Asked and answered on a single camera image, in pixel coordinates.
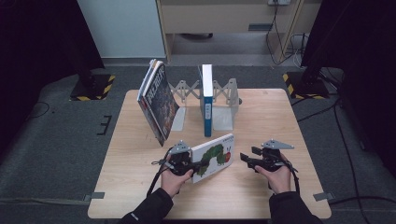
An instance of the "gray carpet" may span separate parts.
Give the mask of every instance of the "gray carpet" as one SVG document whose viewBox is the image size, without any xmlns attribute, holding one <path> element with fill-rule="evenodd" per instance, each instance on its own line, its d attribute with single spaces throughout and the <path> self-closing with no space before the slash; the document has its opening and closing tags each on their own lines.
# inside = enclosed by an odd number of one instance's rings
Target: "gray carpet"
<svg viewBox="0 0 396 224">
<path fill-rule="evenodd" d="M 229 78 L 236 77 L 241 89 L 286 89 L 282 75 L 296 70 L 296 67 L 281 66 L 214 66 L 213 73 L 221 86 Z M 15 139 L 11 153 L 0 166 L 0 199 L 82 200 L 84 195 L 94 191 L 123 97 L 128 90 L 139 88 L 147 67 L 108 67 L 106 71 L 116 78 L 107 98 L 102 101 L 69 101 L 77 76 L 51 83 L 42 90 L 39 103 Z M 173 85 L 181 79 L 189 84 L 198 79 L 197 67 L 194 66 L 167 66 L 166 72 Z M 294 105 L 293 110 L 297 119 L 302 119 L 331 106 L 337 98 L 333 95 L 326 100 L 304 100 Z M 291 104 L 296 102 L 298 100 L 290 99 Z M 345 111 L 339 106 L 336 108 L 360 195 L 396 200 L 395 178 L 382 166 L 374 152 L 361 150 Z M 105 135 L 98 135 L 104 131 L 101 123 L 107 122 L 105 116 L 111 116 L 109 127 Z M 347 152 L 333 111 L 299 124 L 324 190 L 332 192 L 335 201 L 356 196 Z M 395 203 L 362 200 L 362 207 L 371 223 L 396 223 Z M 87 205 L 0 203 L 0 223 L 117 221 L 89 219 L 87 210 Z M 332 205 L 332 217 L 324 223 L 364 223 L 364 219 L 357 201 L 353 200 Z"/>
</svg>

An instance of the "person's left hand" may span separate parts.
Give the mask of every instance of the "person's left hand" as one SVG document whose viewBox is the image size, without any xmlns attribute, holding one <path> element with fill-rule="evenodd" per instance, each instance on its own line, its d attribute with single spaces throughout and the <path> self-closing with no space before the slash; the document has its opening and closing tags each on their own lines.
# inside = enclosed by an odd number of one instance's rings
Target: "person's left hand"
<svg viewBox="0 0 396 224">
<path fill-rule="evenodd" d="M 193 170 L 190 169 L 186 174 L 174 175 L 167 167 L 164 167 L 161 174 L 161 188 L 173 198 L 181 189 L 181 186 L 191 178 Z"/>
</svg>

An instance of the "white wall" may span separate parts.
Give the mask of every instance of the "white wall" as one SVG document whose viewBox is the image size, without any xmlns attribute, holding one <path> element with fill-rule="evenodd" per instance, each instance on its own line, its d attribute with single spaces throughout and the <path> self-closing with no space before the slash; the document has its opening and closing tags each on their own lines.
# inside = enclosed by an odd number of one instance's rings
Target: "white wall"
<svg viewBox="0 0 396 224">
<path fill-rule="evenodd" d="M 102 58 L 165 58 L 155 0 L 78 0 Z"/>
</svg>

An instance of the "wooden tabletop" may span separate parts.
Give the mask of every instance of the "wooden tabletop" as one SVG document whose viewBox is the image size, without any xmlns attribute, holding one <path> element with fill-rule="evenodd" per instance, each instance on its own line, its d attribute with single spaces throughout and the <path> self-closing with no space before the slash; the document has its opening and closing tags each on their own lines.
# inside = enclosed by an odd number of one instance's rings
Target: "wooden tabletop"
<svg viewBox="0 0 396 224">
<path fill-rule="evenodd" d="M 239 153 L 259 159 L 251 153 L 251 147 L 260 147 L 272 138 L 295 147 L 281 152 L 298 170 L 301 196 L 314 215 L 330 217 L 327 201 L 316 202 L 313 197 L 323 189 L 285 91 L 239 89 L 238 93 L 242 104 L 232 131 L 214 131 L 212 137 L 204 137 L 199 100 L 190 95 L 183 131 L 172 131 L 161 147 L 137 104 L 137 91 L 128 91 L 95 188 L 95 192 L 104 192 L 105 197 L 92 199 L 89 217 L 121 218 L 133 211 L 145 199 L 159 169 L 151 162 L 163 158 L 166 150 L 179 140 L 194 147 L 227 133 L 234 134 L 233 164 L 196 184 L 188 181 L 175 196 L 175 205 L 166 218 L 269 218 L 268 200 L 273 192 L 267 188 L 265 177 L 240 161 Z"/>
</svg>

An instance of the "hand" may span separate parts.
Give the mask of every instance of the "hand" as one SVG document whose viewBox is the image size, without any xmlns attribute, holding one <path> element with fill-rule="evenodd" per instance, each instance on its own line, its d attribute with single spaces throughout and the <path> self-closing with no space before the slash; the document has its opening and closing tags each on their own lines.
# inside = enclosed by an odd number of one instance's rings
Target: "hand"
<svg viewBox="0 0 396 224">
<path fill-rule="evenodd" d="M 284 161 L 287 160 L 282 153 L 280 156 Z M 268 179 L 271 189 L 275 194 L 291 191 L 290 170 L 287 166 L 282 166 L 274 172 L 269 172 L 258 165 L 254 169 Z"/>
<path fill-rule="evenodd" d="M 191 178 L 193 170 L 189 170 L 182 176 L 174 175 L 167 167 L 161 174 L 161 188 L 173 198 L 181 189 L 181 186 Z"/>
</svg>

